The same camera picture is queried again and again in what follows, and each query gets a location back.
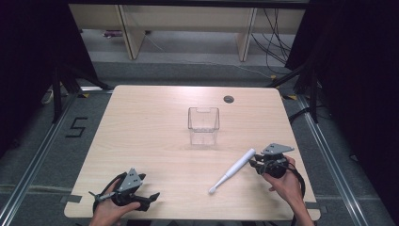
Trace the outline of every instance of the white stick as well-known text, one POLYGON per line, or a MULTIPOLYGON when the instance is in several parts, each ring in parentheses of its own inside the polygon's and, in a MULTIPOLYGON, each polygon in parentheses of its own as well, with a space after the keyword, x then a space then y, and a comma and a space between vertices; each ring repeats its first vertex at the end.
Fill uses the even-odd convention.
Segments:
POLYGON ((227 181, 229 178, 231 178, 238 170, 240 170, 250 158, 255 155, 255 150, 254 149, 249 149, 246 154, 244 154, 237 162, 232 165, 232 167, 229 168, 229 170, 226 171, 226 173, 223 175, 223 177, 214 185, 211 187, 211 189, 208 191, 209 194, 214 194, 217 187, 220 186, 222 183, 227 181))

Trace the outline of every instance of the person's left hand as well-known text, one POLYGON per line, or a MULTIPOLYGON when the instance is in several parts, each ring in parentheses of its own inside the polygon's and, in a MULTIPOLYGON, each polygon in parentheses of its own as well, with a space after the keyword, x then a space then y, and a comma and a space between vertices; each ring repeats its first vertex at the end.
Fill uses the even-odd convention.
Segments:
MULTIPOLYGON (((115 181, 105 194, 109 194, 114 189, 115 185, 119 180, 115 181)), ((120 225, 120 218, 133 210, 140 207, 140 202, 132 202, 124 206, 115 205, 111 199, 106 199, 103 202, 99 202, 96 210, 94 211, 93 218, 90 221, 90 226, 111 226, 114 223, 120 225)))

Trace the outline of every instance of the gray floor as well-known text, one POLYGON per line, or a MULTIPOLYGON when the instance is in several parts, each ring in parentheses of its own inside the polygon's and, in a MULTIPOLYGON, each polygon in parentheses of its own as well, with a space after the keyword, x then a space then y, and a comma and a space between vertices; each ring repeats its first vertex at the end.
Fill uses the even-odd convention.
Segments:
MULTIPOLYGON (((266 55, 254 42, 250 44, 247 61, 240 62, 233 34, 151 32, 143 43, 138 59, 133 61, 127 56, 123 38, 107 39, 102 34, 103 31, 100 30, 85 30, 82 36, 100 79, 109 85, 261 87, 268 84, 270 75, 274 74, 265 67, 266 55), (186 74, 186 77, 175 76, 175 73, 186 74), (219 74, 224 76, 223 79, 218 79, 219 74)), ((294 40, 294 36, 283 38, 288 45, 294 40)), ((280 54, 279 48, 274 48, 273 51, 280 54)), ((283 65, 280 62, 271 57, 267 59, 267 64, 279 72, 276 73, 277 76, 288 72, 281 68, 283 65)), ((90 86, 85 81, 81 82, 82 86, 90 86)), ((279 88, 281 94, 293 94, 294 82, 282 85, 279 88)), ((87 98, 76 98, 73 101, 11 225, 88 224, 88 219, 66 218, 63 215, 65 203, 62 198, 68 196, 72 190, 109 98, 110 94, 91 93, 87 98), (80 138, 67 138, 67 135, 76 133, 70 129, 76 117, 88 118, 79 121, 79 126, 86 127, 85 133, 80 138)), ((298 101, 284 99, 283 103, 288 116, 300 110, 298 101)), ((350 149, 327 109, 320 108, 318 115, 319 126, 328 146, 344 172, 369 225, 394 225, 361 167, 349 159, 350 149)), ((21 136, 21 146, 9 150, 0 159, 0 203, 6 203, 12 188, 23 177, 51 126, 52 117, 52 105, 41 108, 21 136)), ((296 119, 292 127, 313 192, 318 203, 326 210, 318 220, 319 225, 356 225, 305 117, 296 119)), ((289 222, 276 223, 289 225, 289 222)))

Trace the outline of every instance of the circular hole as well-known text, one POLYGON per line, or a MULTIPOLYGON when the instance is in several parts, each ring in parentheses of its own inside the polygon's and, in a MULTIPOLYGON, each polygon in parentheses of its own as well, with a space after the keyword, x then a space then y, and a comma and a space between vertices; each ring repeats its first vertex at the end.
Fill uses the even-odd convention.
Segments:
POLYGON ((223 100, 224 100, 226 103, 228 103, 228 104, 231 104, 231 103, 234 102, 234 98, 233 98, 232 96, 225 96, 225 97, 223 98, 223 100))

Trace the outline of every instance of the metal bar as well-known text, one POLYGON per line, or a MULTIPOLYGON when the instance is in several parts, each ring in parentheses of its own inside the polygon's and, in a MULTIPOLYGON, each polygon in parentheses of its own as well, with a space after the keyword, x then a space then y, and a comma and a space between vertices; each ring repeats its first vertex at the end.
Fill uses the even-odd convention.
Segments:
POLYGON ((39 169, 49 152, 51 145, 53 144, 56 135, 62 126, 65 116, 67 115, 73 101, 76 99, 77 94, 73 94, 68 97, 67 102, 65 104, 65 110, 60 115, 57 122, 53 123, 46 134, 43 142, 41 143, 39 149, 37 150, 35 156, 31 160, 29 166, 27 167, 24 176, 21 178, 20 182, 15 186, 11 196, 9 197, 7 204, 3 206, 1 209, 0 222, 2 226, 8 226, 15 214, 17 213, 18 208, 20 207, 22 201, 24 200, 24 196, 26 195, 29 186, 32 184, 36 175, 39 172, 39 169))
POLYGON ((114 92, 113 89, 102 89, 99 87, 81 87, 81 93, 97 93, 97 94, 112 94, 114 92))
POLYGON ((89 5, 136 5, 136 6, 176 6, 176 7, 223 7, 223 8, 320 8, 332 7, 334 1, 309 0, 68 0, 68 4, 89 5))
MULTIPOLYGON (((298 101, 300 107, 306 108, 308 107, 308 103, 306 102, 306 98, 303 95, 298 95, 298 101)), ((311 128, 311 132, 316 139, 317 145, 326 160, 328 169, 331 173, 332 178, 334 179, 335 185, 337 186, 342 198, 343 202, 348 209, 349 215, 352 218, 355 225, 365 226, 370 225, 367 219, 364 216, 364 213, 361 209, 361 206, 356 199, 352 189, 347 183, 343 172, 341 171, 337 161, 335 160, 334 154, 328 146, 326 139, 323 136, 323 133, 317 123, 314 123, 311 115, 309 113, 305 113, 306 121, 308 122, 309 127, 311 128)))
POLYGON ((61 80, 59 79, 59 71, 58 68, 55 67, 52 74, 52 82, 53 82, 53 94, 54 94, 54 117, 53 123, 55 123, 59 116, 62 113, 62 101, 61 101, 61 86, 59 83, 61 80))

